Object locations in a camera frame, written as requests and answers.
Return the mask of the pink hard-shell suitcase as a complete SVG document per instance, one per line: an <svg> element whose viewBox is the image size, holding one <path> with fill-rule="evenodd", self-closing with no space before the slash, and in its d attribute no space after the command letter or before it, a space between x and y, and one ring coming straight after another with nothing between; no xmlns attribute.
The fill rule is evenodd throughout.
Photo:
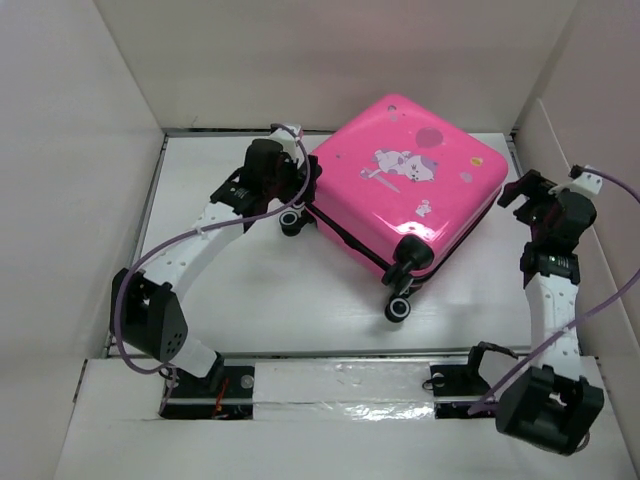
<svg viewBox="0 0 640 480"><path fill-rule="evenodd" d="M483 219L509 170L498 151L399 94L312 154L322 170L315 197L284 212L281 231L314 224L367 266L391 290L384 315L394 323Z"/></svg>

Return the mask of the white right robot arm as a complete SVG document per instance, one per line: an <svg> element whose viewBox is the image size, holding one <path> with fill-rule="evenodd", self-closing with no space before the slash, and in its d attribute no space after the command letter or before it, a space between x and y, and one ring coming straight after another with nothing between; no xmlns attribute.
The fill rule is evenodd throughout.
<svg viewBox="0 0 640 480"><path fill-rule="evenodd" d="M506 184L498 200L507 207L517 197L525 198L514 216L531 233L520 270L530 308L532 351L504 384L496 428L561 456L582 449L604 407L603 391L583 374L571 324L581 281L575 250L596 220L592 200L600 188L599 179L591 175L556 184L530 170Z"/></svg>

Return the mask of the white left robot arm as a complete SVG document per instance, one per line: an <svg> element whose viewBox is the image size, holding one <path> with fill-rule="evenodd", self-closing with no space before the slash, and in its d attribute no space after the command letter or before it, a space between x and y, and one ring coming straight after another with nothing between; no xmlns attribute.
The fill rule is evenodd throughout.
<svg viewBox="0 0 640 480"><path fill-rule="evenodd" d="M251 226L272 216L273 200L289 208L309 199L319 175L302 134L284 125L254 140L244 163L210 196L191 229L149 250L112 281L110 330L127 345L188 374L201 396L222 387L224 359L190 333L181 302L204 269Z"/></svg>

